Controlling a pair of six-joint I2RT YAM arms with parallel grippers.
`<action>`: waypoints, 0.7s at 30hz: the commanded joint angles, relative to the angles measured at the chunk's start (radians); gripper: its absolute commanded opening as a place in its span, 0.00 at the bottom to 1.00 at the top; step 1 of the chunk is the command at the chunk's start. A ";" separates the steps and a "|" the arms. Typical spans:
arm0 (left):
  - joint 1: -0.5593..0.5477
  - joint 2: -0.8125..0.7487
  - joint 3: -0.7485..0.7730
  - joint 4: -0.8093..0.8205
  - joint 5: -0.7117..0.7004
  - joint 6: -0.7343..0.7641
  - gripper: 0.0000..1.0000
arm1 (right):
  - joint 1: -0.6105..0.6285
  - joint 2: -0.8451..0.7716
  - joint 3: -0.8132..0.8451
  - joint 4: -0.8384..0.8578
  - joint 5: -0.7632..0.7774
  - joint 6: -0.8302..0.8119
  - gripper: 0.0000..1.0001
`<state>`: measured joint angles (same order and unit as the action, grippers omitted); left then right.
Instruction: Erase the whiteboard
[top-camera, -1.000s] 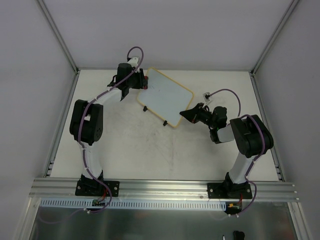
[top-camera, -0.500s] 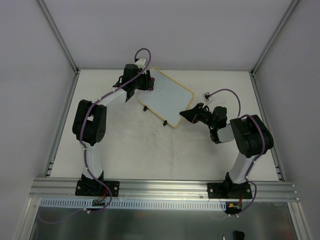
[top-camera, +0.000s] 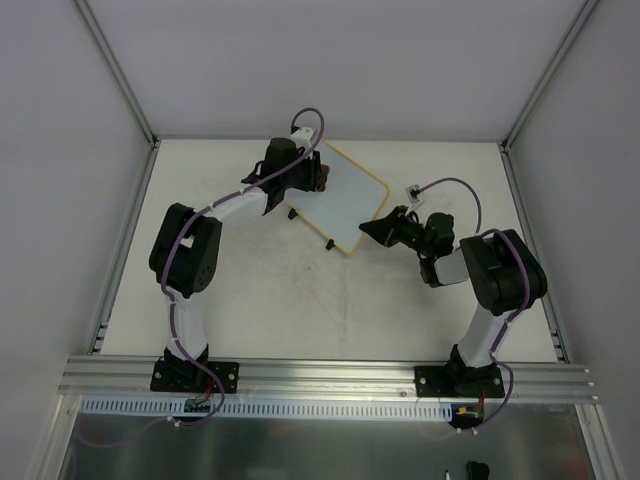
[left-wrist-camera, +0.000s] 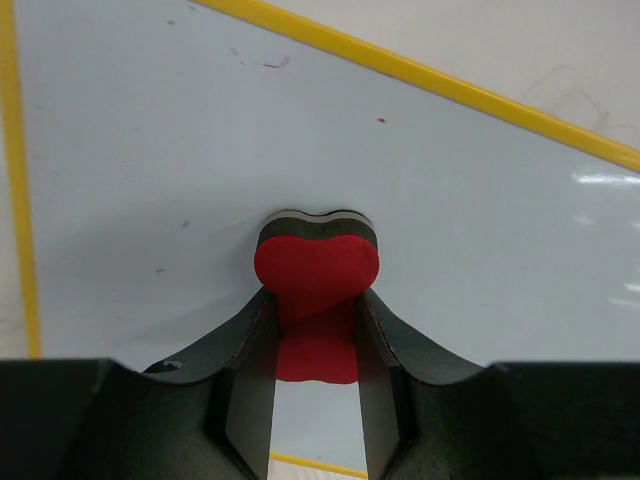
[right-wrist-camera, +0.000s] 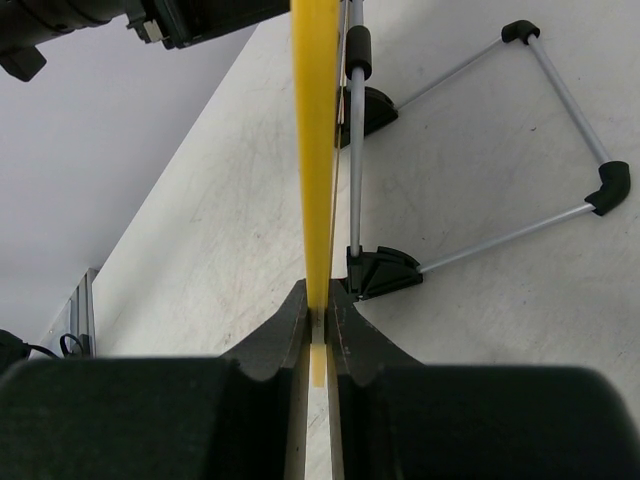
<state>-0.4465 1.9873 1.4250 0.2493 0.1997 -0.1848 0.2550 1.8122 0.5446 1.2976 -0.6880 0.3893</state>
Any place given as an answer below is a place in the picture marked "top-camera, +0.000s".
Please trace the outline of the red black whiteboard eraser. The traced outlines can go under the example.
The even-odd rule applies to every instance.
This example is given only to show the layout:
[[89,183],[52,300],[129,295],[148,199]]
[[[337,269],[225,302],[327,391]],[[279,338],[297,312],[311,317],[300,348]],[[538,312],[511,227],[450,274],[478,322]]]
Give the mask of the red black whiteboard eraser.
[[330,167],[326,164],[320,165],[321,174],[320,174],[320,183],[318,187],[319,192],[324,192],[326,190],[326,184],[328,180],[328,175],[330,172]]

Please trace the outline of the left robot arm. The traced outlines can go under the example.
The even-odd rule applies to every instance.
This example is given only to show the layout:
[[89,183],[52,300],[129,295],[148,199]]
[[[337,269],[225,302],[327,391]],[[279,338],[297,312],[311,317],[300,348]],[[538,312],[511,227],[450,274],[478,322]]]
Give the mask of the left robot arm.
[[196,295],[216,272],[223,228],[258,218],[278,206],[290,190],[322,192],[330,168],[318,141],[277,137],[235,192],[199,210],[181,203],[165,213],[149,267],[168,301],[169,341],[154,365],[154,392],[222,392],[228,387],[209,363],[204,316]]

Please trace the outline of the yellow framed whiteboard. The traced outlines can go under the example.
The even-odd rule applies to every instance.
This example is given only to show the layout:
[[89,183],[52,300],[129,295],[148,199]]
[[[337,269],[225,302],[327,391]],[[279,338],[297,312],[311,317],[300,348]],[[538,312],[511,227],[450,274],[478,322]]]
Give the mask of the yellow framed whiteboard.
[[359,226],[377,217],[390,187],[332,144],[323,141],[317,150],[321,162],[329,167],[325,190],[289,190],[285,202],[329,241],[329,248],[351,255],[364,236]]

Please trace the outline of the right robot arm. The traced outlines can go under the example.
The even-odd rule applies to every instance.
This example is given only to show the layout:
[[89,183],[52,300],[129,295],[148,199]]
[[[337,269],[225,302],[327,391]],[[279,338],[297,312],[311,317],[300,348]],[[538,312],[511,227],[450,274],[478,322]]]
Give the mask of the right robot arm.
[[421,278],[431,288],[471,282],[477,307],[470,325],[445,364],[414,368],[416,395],[505,397],[495,353],[515,318],[548,290],[544,270],[517,232],[493,229],[455,247],[452,215],[436,212],[421,223],[406,206],[359,229],[386,248],[402,244],[413,250]]

